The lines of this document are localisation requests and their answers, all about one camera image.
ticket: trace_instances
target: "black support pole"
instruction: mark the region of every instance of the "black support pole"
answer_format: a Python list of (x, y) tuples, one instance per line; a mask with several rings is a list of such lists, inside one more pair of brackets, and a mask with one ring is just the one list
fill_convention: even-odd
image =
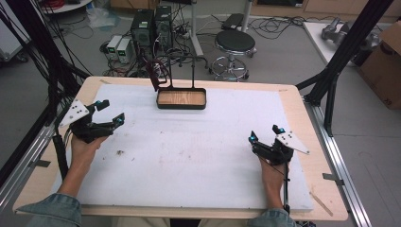
[(328, 93), (324, 113), (324, 128), (330, 136), (333, 136), (331, 125), (337, 80), (340, 73), (347, 65), (348, 61), (357, 54), (360, 44), (362, 44), (376, 26), (384, 12), (392, 4), (392, 1), (393, 0), (369, 0), (346, 35), (344, 41), (340, 44), (333, 58), (321, 73), (296, 85), (298, 90), (301, 90), (315, 83), (312, 91), (305, 96), (305, 101), (314, 106), (320, 106), (322, 98)]

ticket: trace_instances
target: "cardboard box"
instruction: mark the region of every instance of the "cardboard box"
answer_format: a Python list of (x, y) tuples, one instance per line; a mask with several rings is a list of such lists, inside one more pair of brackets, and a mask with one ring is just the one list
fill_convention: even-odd
[(389, 109), (401, 110), (401, 22), (382, 31), (380, 38), (382, 43), (358, 72)]
[(118, 9), (156, 9), (160, 0), (111, 0), (112, 8)]

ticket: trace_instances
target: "floor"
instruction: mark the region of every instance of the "floor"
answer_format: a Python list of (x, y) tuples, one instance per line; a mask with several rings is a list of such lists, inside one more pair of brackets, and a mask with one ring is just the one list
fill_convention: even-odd
[[(68, 46), (93, 75), (102, 75), (108, 69), (107, 60), (99, 47), (114, 34), (124, 34), (131, 26), (129, 14), (116, 18), (115, 27), (90, 29), (84, 10), (62, 15), (60, 20), (71, 29), (65, 36)], [(207, 60), (222, 53), (213, 46), (220, 24), (213, 17), (198, 19), (200, 45)], [(304, 29), (289, 26), (272, 40), (265, 39), (252, 29), (257, 53), (253, 58), (242, 57), (250, 68), (249, 79), (243, 82), (297, 84), (320, 73), (325, 66)], [(60, 40), (55, 43), (60, 47)], [(175, 79), (190, 79), (188, 68), (175, 67)], [(212, 80), (206, 69), (196, 67), (196, 79)], [(46, 104), (47, 85), (31, 61), (12, 61), (0, 68), (1, 104), (0, 166), (15, 150), (27, 130)], [(310, 88), (300, 91), (306, 95)], [(401, 160), (401, 111), (387, 109), (358, 75), (356, 67), (346, 67), (340, 75), (333, 117), (333, 133), (342, 157), (348, 167), (357, 192), (373, 226), (401, 226), (401, 179), (397, 172)], [(15, 197), (0, 214), (1, 226), (24, 226), (28, 216), (16, 216), (11, 207)], [(355, 226), (352, 218), (341, 222), (316, 221), (317, 226)], [(84, 226), (110, 226), (110, 218), (85, 217)]]

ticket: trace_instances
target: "white power supply box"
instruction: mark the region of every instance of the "white power supply box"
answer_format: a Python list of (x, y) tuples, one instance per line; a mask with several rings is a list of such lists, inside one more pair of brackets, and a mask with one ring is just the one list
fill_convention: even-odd
[(107, 54), (107, 57), (109, 57), (110, 60), (118, 60), (117, 47), (120, 44), (122, 38), (123, 37), (120, 35), (114, 35), (109, 44), (107, 44), (106, 48), (109, 52)]
[(130, 38), (121, 39), (121, 42), (117, 47), (117, 54), (121, 63), (130, 63), (133, 55), (133, 48)]

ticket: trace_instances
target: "round stool seat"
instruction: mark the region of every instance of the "round stool seat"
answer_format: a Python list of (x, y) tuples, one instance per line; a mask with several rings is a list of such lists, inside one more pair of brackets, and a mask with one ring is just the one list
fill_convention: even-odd
[(224, 30), (218, 33), (216, 45), (231, 54), (245, 54), (252, 51), (255, 42), (252, 36), (237, 30)]

